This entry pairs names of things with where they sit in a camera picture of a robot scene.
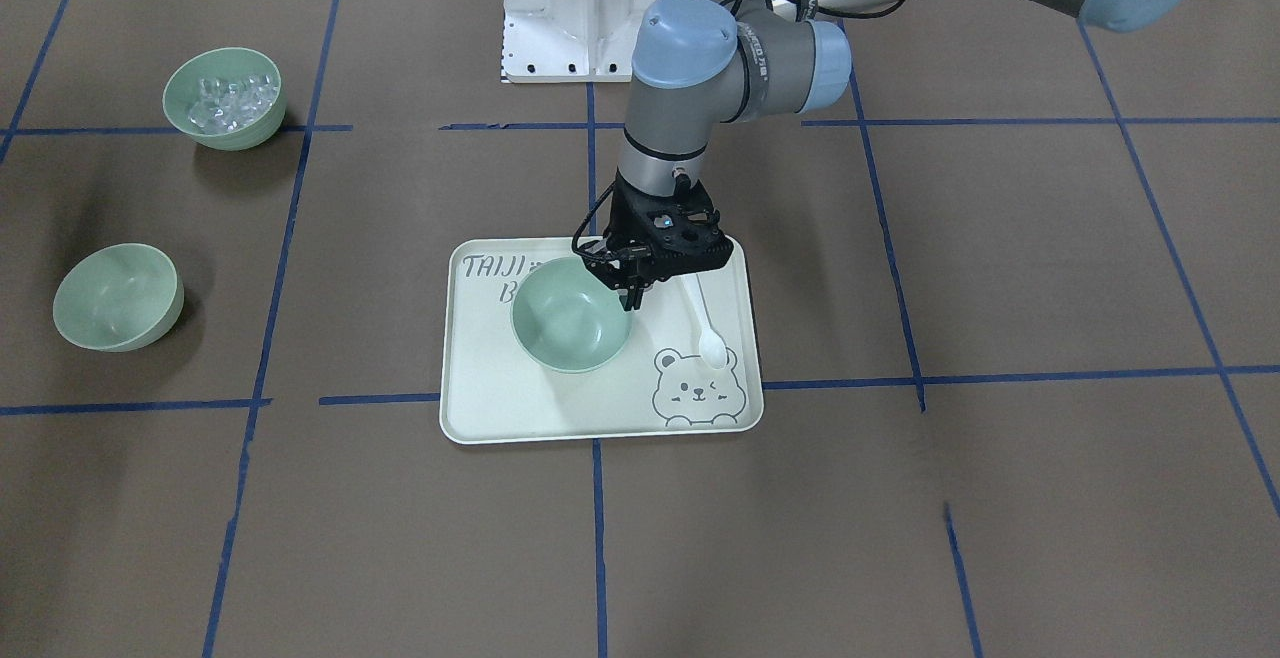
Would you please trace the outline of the cream bear tray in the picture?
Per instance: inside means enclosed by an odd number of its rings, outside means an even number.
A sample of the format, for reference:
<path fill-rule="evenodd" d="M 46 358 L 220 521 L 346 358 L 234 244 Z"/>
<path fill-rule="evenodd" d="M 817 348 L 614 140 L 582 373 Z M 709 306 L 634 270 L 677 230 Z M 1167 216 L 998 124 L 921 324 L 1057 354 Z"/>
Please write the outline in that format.
<path fill-rule="evenodd" d="M 748 265 L 676 280 L 643 306 L 570 239 L 471 239 L 451 256 L 440 426 L 460 444 L 735 433 L 764 411 Z"/>

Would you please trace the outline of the green bowl with ice cubes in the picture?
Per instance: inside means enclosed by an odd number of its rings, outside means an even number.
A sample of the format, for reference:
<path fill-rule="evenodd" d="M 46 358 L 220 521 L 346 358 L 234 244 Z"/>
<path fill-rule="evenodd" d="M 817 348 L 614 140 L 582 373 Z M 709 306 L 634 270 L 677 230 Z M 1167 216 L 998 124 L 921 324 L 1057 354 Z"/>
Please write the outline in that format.
<path fill-rule="evenodd" d="M 201 146 L 253 148 L 285 120 L 282 73 L 256 49 L 210 49 L 174 70 L 163 90 L 163 111 L 170 125 Z"/>

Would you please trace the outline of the white pedestal column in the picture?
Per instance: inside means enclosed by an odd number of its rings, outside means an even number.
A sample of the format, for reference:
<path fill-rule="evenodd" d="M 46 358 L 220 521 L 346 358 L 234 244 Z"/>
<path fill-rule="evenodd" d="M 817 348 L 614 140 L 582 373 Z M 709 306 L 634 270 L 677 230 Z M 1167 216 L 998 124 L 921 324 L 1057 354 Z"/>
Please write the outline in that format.
<path fill-rule="evenodd" d="M 513 84 L 627 83 L 654 0 L 503 0 L 500 76 Z"/>

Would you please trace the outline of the white plastic spoon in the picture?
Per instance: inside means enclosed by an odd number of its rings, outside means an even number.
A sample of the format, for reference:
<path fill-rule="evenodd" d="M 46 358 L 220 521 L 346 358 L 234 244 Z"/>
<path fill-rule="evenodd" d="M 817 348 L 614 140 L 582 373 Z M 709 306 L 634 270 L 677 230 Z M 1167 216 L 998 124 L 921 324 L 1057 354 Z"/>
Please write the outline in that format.
<path fill-rule="evenodd" d="M 698 351 L 701 361 L 712 370 L 728 367 L 730 353 L 722 335 L 714 329 L 707 309 L 707 301 L 701 289 L 699 277 L 695 271 L 680 278 L 680 285 L 691 306 L 698 326 Z"/>

